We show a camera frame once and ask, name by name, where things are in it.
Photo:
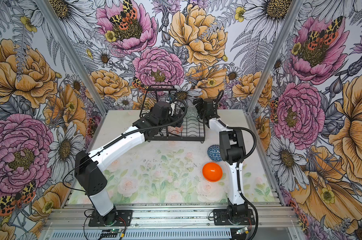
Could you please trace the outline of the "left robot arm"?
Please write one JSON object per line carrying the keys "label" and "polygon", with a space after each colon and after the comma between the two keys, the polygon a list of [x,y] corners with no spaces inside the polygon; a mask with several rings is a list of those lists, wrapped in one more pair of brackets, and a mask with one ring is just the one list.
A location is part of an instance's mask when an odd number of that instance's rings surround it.
{"label": "left robot arm", "polygon": [[159,101],[127,131],[108,144],[76,155],[75,178],[91,200],[101,224],[112,226],[118,219],[117,209],[106,189],[108,181],[104,171],[119,157],[148,141],[160,130],[181,124],[186,114],[187,104],[183,100]]}

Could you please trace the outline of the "black wire dish rack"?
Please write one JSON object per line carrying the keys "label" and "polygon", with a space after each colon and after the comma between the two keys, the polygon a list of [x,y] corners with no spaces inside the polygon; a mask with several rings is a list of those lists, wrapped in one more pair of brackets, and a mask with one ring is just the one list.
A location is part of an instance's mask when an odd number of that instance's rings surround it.
{"label": "black wire dish rack", "polygon": [[152,85],[141,97],[140,117],[156,126],[147,141],[205,141],[205,126],[187,94],[172,85]]}

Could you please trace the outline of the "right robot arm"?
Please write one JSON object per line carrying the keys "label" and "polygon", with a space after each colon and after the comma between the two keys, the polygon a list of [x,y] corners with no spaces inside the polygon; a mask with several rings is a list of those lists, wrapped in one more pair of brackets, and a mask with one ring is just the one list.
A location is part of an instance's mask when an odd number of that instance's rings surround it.
{"label": "right robot arm", "polygon": [[198,98],[193,101],[198,117],[210,130],[219,133],[220,157],[227,169],[228,187],[228,219],[238,224],[248,213],[248,202],[243,194],[242,167],[246,156],[242,130],[225,124],[217,113],[217,101]]}

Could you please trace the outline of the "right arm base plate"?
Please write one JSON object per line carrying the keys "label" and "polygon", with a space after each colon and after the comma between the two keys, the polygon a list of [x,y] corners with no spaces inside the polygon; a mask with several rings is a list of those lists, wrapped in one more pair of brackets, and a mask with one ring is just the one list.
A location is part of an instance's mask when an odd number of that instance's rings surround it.
{"label": "right arm base plate", "polygon": [[248,209],[247,213],[243,215],[229,213],[226,209],[214,209],[213,221],[216,226],[255,226],[256,224],[252,209]]}

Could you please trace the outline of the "orange patterned bowl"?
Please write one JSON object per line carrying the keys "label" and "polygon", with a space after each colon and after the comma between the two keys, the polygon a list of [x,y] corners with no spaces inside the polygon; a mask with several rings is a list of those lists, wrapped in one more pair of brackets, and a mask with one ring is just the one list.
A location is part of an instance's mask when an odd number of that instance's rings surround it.
{"label": "orange patterned bowl", "polygon": [[181,126],[181,127],[168,126],[168,131],[169,131],[170,134],[179,135],[183,131],[183,126]]}

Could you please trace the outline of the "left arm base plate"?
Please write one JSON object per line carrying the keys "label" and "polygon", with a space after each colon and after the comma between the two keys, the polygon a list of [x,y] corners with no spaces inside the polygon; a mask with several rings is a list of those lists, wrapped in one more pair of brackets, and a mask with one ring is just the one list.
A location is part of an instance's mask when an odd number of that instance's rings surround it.
{"label": "left arm base plate", "polygon": [[105,216],[101,216],[94,210],[90,217],[89,227],[129,227],[132,216],[132,210],[112,210]]}

